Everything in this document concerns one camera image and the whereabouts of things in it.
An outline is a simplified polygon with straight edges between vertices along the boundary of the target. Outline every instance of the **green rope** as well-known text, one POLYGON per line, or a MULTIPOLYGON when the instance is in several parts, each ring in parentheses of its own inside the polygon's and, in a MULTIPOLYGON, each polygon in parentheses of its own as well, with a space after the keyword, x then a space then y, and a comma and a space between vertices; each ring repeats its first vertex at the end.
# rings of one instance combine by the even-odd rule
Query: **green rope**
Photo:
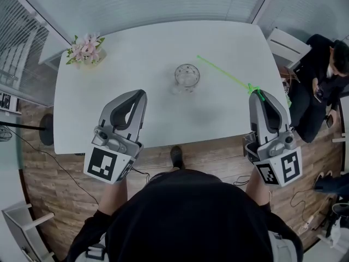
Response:
POLYGON ((235 81, 237 84, 240 84, 242 87, 246 88, 248 90, 248 94, 251 94, 254 90, 257 90, 258 95, 261 97, 262 101, 264 101, 264 97, 261 94, 260 87, 259 86, 253 86, 252 84, 244 84, 240 80, 238 80, 236 77, 233 75, 229 74, 228 72, 225 72, 221 68, 217 67, 215 64, 211 63, 210 61, 206 60, 205 58, 202 58, 200 55, 197 56, 198 59, 206 62, 207 64, 211 65, 213 68, 217 69, 218 71, 221 71, 223 74, 227 75, 230 77, 233 81, 235 81))

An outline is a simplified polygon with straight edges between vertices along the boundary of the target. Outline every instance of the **floor lamp base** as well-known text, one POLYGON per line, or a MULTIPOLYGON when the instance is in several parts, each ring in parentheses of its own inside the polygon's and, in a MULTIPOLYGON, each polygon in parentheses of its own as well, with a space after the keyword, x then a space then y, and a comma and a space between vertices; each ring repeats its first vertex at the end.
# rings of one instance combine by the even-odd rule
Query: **floor lamp base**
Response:
POLYGON ((40 121, 40 127, 45 128, 39 131, 41 142, 45 146, 53 145, 53 114, 44 115, 40 121))

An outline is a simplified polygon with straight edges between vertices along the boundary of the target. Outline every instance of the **smartphone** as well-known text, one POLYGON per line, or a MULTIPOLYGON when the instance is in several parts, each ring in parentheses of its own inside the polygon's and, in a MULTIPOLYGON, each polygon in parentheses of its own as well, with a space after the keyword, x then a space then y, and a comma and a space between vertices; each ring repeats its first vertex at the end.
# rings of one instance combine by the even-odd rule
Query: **smartphone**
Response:
POLYGON ((315 92, 314 97, 316 100, 318 100, 320 103, 322 102, 323 99, 323 90, 321 87, 318 88, 318 90, 315 92))

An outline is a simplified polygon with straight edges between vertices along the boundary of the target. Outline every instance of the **black cable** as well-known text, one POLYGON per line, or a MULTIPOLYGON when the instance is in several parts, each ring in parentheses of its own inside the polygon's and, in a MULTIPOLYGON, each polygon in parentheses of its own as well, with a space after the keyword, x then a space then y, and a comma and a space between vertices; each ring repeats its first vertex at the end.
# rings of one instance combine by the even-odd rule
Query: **black cable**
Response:
POLYGON ((306 202, 305 202, 304 200, 302 200, 302 201, 298 202, 297 204, 292 205, 292 200, 294 199, 294 197, 296 197, 296 195, 297 195, 298 193, 302 193, 302 192, 306 192, 306 191, 310 191, 310 190, 313 190, 313 188, 309 188, 309 189, 307 189, 307 190, 302 190, 302 191, 296 192, 296 193, 293 195, 293 197, 291 198, 291 201, 290 201, 290 206, 291 206, 291 207, 297 207, 297 206, 300 205, 301 203, 304 203, 304 207, 303 207, 303 211, 302 211, 302 220, 303 220, 305 223, 308 223, 308 222, 304 219, 304 211, 305 211, 305 207, 306 207, 306 202))
MULTIPOLYGON (((31 147, 32 149, 34 149, 35 151, 42 152, 42 153, 46 153, 47 155, 51 156, 51 157, 53 158, 53 160, 56 161, 56 163, 58 164, 58 166, 61 167, 61 168, 71 177, 71 179, 76 183, 77 186, 79 186, 79 184, 75 181, 75 179, 68 173, 67 170, 65 170, 65 169, 59 164, 59 162, 57 161, 57 159, 56 159, 54 156, 52 156, 51 154, 49 154, 49 153, 46 152, 46 151, 41 151, 41 150, 36 149, 36 148, 33 147, 28 141, 26 141, 24 138, 22 138, 21 136, 19 136, 16 132, 12 131, 12 130, 11 130, 10 128, 8 128, 7 126, 6 126, 6 128, 9 129, 12 133, 14 133, 14 134, 15 134, 18 138, 20 138, 22 141, 24 141, 24 142, 26 142, 27 144, 29 144, 30 147, 31 147)), ((98 205, 98 202, 97 202, 97 200, 96 200, 96 198, 95 198, 94 196, 92 196, 91 194, 89 194, 89 193, 88 193, 85 189, 83 189, 81 186, 79 186, 79 187, 80 187, 83 191, 85 191, 88 195, 90 195, 90 196, 95 200, 95 202, 96 202, 97 205, 98 205)))
POLYGON ((234 186, 244 186, 244 185, 246 185, 246 184, 249 183, 250 180, 247 180, 247 181, 239 181, 239 179, 240 179, 241 177, 251 177, 251 175, 248 175, 248 176, 239 176, 238 179, 237 179, 236 181, 233 182, 233 185, 234 185, 234 186))
POLYGON ((142 175, 147 175, 146 176, 146 183, 148 183, 149 182, 149 179, 150 179, 150 177, 151 177, 151 175, 148 173, 148 172, 141 172, 141 171, 139 171, 139 170, 137 170, 137 169, 135 169, 135 168, 131 168, 133 171, 136 171, 136 172, 139 172, 140 174, 142 174, 142 175))
POLYGON ((4 126, 0 125, 0 142, 7 142, 11 140, 12 133, 4 126))

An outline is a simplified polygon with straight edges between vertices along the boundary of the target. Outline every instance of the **wooden floor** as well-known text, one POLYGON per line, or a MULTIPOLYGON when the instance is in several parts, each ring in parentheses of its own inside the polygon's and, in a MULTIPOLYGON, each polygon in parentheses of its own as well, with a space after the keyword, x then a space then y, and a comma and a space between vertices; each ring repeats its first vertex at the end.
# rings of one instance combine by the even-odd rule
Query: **wooden floor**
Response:
MULTIPOLYGON (((29 103, 21 103, 22 123, 37 126, 44 113, 53 112, 29 103)), ((290 200, 295 192, 312 187, 315 178, 321 171, 335 170, 339 175, 342 162, 342 145, 333 144, 331 139, 339 137, 340 123, 332 129, 324 124, 312 144, 302 142, 297 136, 298 144, 302 146, 303 177, 282 189, 272 191, 272 210, 279 215, 295 232, 304 224, 302 221, 303 204, 292 208, 290 200)), ((73 154, 55 155, 53 146, 47 147, 40 143, 38 132, 24 130, 24 139, 35 148, 54 155, 63 168, 99 200, 103 191, 103 183, 83 174, 82 156, 73 154)), ((235 136, 219 140, 196 142, 182 145, 186 167, 213 174, 224 182, 233 184, 239 176, 248 176, 253 169, 252 164, 242 155, 242 137, 235 136)), ((24 177, 34 213, 40 217, 53 212, 55 217, 40 225, 46 240, 58 259, 64 259, 69 246, 84 224, 86 218, 93 215, 97 209, 95 201, 81 190, 74 181, 48 155, 36 152, 26 143, 22 143, 24 177)), ((150 173, 151 176, 171 169, 169 158, 170 147, 147 148, 141 153, 135 168, 150 173)), ((145 185, 145 176, 132 171, 128 177, 129 198, 145 185)), ((308 219, 326 201, 326 195, 307 191, 299 193, 293 204, 306 201, 304 218, 308 219)), ((329 203, 323 205, 327 212, 329 203)), ((319 213, 315 216, 311 228, 323 220, 319 213)), ((307 249, 316 241, 317 232, 311 228, 300 238, 307 249)))

